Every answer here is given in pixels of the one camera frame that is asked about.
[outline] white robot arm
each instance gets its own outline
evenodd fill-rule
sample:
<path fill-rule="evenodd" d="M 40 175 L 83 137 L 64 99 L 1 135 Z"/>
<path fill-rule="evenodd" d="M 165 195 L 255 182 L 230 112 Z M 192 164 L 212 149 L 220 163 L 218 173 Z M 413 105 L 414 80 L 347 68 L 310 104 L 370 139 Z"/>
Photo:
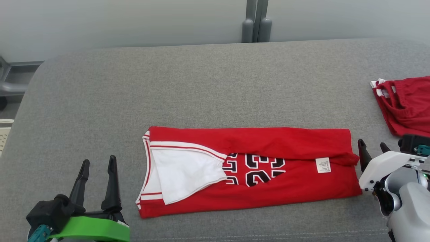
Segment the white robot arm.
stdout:
<path fill-rule="evenodd" d="M 420 169 L 429 162 L 430 138 L 404 135 L 400 151 L 381 143 L 383 154 L 371 158 L 363 140 L 358 141 L 363 174 L 360 187 L 372 191 L 381 213 L 388 217 L 388 234 L 393 242 L 430 241 L 430 192 L 427 176 Z"/>

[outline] white fabric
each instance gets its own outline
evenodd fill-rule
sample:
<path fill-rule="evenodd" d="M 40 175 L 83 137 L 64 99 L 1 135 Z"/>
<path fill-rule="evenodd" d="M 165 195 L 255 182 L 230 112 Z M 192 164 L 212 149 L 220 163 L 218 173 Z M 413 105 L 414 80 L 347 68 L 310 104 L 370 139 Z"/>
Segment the white fabric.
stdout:
<path fill-rule="evenodd" d="M 227 179 L 218 159 L 192 150 L 152 150 L 166 205 Z"/>
<path fill-rule="evenodd" d="M 142 137 L 147 171 L 136 203 L 163 199 L 171 204 L 227 179 L 222 170 L 227 155 L 193 143 L 150 142 L 149 137 L 149 131 Z"/>

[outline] red basketball jersey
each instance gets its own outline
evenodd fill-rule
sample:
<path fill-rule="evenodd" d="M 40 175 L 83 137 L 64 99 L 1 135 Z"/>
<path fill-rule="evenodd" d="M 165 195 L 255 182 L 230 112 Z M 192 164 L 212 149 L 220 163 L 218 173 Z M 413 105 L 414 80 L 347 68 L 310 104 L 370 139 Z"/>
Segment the red basketball jersey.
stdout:
<path fill-rule="evenodd" d="M 347 129 L 150 127 L 143 141 L 142 218 L 361 194 Z"/>

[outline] white label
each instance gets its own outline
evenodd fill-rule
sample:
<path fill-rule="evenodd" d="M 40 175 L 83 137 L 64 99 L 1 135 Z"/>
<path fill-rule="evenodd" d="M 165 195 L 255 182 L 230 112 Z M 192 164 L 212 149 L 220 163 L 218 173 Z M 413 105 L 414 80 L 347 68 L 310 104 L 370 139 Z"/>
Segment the white label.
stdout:
<path fill-rule="evenodd" d="M 315 159 L 315 161 L 316 161 L 316 169 L 318 170 L 318 173 L 327 173 L 332 171 L 332 169 L 330 168 L 330 160 L 328 157 L 318 158 L 318 159 Z"/>

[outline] gray cushion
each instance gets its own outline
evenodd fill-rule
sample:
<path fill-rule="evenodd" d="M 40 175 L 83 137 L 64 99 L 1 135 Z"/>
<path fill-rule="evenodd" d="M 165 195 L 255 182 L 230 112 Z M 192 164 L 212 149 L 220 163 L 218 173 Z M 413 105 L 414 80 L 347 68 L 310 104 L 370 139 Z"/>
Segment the gray cushion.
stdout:
<path fill-rule="evenodd" d="M 398 138 L 369 82 L 428 75 L 429 56 L 414 42 L 355 39 L 113 48 L 48 60 L 0 161 L 0 234 L 23 241 L 26 214 L 39 200 L 68 195 L 86 158 L 85 207 L 100 209 L 116 155 L 132 241 L 389 241 L 370 193 L 143 220 L 135 205 L 146 171 L 141 137 L 151 125 L 348 128 L 356 154 L 363 138 L 377 156 L 380 142 L 397 149 Z"/>

